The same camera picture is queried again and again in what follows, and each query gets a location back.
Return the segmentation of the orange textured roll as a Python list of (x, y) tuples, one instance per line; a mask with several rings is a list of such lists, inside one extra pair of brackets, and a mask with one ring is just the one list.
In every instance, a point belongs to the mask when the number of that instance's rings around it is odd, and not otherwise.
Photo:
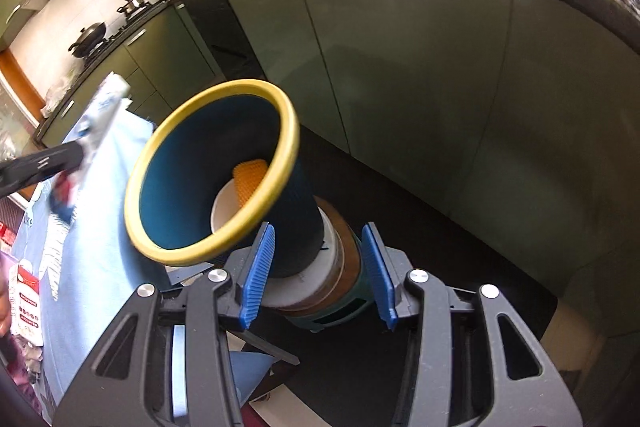
[(263, 159), (243, 161), (232, 170), (232, 179), (239, 207), (244, 207), (252, 198), (268, 171)]

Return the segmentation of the yellow rimmed trash bin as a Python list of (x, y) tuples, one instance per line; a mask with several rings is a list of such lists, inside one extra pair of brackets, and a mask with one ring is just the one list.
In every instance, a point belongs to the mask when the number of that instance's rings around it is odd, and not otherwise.
[[(269, 222), (276, 250), (261, 307), (311, 332), (356, 317), (372, 300), (358, 239), (314, 195), (299, 135), (292, 101), (272, 83), (233, 80), (194, 95), (154, 131), (132, 170), (124, 206), (131, 243), (168, 267), (224, 263)], [(268, 171), (240, 208), (232, 170), (253, 159)]]

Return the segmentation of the white plastic bag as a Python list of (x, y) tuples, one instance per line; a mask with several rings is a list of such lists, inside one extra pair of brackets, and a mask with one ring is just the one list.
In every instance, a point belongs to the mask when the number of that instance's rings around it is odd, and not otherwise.
[(48, 118), (53, 113), (55, 107), (62, 101), (62, 98), (64, 98), (72, 83), (72, 78), (63, 76), (51, 84), (47, 90), (46, 96), (44, 97), (43, 108), (40, 109), (40, 113), (43, 118)]

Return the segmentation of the blue patterned tablecloth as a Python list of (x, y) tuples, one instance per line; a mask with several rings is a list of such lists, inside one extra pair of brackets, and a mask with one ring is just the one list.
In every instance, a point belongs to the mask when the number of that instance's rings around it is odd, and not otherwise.
[(126, 184), (152, 132), (149, 121), (119, 109), (79, 187), (70, 220), (50, 207), (52, 182), (41, 183), (11, 254), (1, 259), (2, 336), (18, 333), (17, 301), (10, 295), (18, 262), (29, 263), (39, 282), (40, 373), (30, 376), (21, 361), (11, 375), (44, 418), (52, 417), (85, 357), (140, 285), (169, 289), (191, 283), (202, 271), (168, 271), (138, 253), (129, 240)]

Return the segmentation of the black wok with lid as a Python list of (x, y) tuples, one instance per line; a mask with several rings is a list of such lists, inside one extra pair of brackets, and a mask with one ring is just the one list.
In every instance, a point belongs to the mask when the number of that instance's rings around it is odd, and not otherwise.
[(83, 58), (103, 42), (105, 34), (106, 25), (103, 22), (82, 28), (79, 37), (68, 48), (68, 52), (74, 57)]

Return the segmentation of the small steel pot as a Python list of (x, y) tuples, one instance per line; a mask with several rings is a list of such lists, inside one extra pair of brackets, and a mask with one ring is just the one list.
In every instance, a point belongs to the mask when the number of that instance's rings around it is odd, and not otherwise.
[(117, 8), (117, 12), (122, 14), (126, 20), (140, 14), (151, 5), (146, 0), (125, 0), (125, 3)]

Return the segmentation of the white tube with blue end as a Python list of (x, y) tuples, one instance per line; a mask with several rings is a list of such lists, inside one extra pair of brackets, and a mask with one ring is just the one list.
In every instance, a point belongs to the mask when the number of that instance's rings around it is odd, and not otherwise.
[(81, 150), (80, 158), (74, 158), (70, 167), (65, 167), (53, 178), (48, 196), (51, 212), (66, 225), (71, 225), (75, 219), (79, 191), (128, 92), (126, 80), (116, 72), (110, 72), (63, 142), (64, 145), (72, 144), (70, 150), (74, 153)]

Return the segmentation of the green kitchen base cabinets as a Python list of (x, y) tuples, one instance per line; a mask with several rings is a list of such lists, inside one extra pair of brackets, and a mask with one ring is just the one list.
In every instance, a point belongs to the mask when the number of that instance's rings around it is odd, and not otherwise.
[(302, 123), (405, 187), (609, 336), (639, 328), (639, 17), (616, 0), (183, 0), (102, 72), (153, 120), (213, 83), (277, 83)]

